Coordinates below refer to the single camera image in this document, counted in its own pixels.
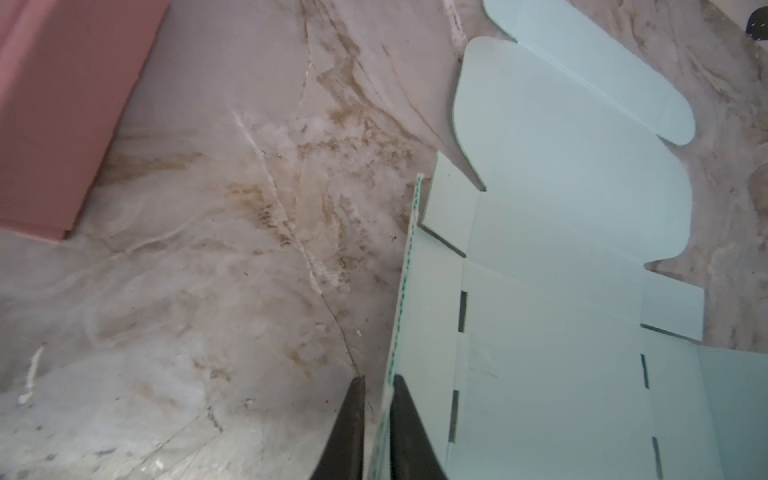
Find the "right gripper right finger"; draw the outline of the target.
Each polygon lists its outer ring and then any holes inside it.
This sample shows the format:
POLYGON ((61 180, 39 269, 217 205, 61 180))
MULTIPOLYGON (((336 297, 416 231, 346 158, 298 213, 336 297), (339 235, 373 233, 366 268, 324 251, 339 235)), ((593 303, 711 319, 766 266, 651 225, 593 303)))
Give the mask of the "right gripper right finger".
POLYGON ((392 480, 447 480, 421 422, 407 383, 394 376, 390 418, 392 480))

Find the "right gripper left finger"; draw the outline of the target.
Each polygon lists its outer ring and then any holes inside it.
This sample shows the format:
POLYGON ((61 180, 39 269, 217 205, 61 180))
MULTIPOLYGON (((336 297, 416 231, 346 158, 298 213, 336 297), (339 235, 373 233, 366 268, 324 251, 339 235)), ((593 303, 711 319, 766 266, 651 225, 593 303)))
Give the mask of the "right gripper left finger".
POLYGON ((311 480, 361 480, 364 469, 365 377, 349 384, 311 480))

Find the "mint paper box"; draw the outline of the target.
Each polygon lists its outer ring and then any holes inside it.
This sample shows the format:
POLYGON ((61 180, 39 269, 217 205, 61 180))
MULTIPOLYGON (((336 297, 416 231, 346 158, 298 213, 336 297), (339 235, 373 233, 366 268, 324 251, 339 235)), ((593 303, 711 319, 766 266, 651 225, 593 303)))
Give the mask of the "mint paper box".
POLYGON ((565 1, 487 1, 453 103, 474 185, 415 197, 369 475, 394 376, 450 479, 763 479, 767 357, 702 344, 704 292, 649 271, 691 230, 662 75, 565 1))

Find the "pink paper box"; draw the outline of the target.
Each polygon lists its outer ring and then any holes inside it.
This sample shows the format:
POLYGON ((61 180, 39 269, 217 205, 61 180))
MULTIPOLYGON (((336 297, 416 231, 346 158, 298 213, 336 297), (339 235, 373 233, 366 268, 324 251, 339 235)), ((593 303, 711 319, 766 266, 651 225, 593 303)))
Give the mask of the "pink paper box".
POLYGON ((166 1, 1 4, 1 226, 74 228, 169 8, 166 1))

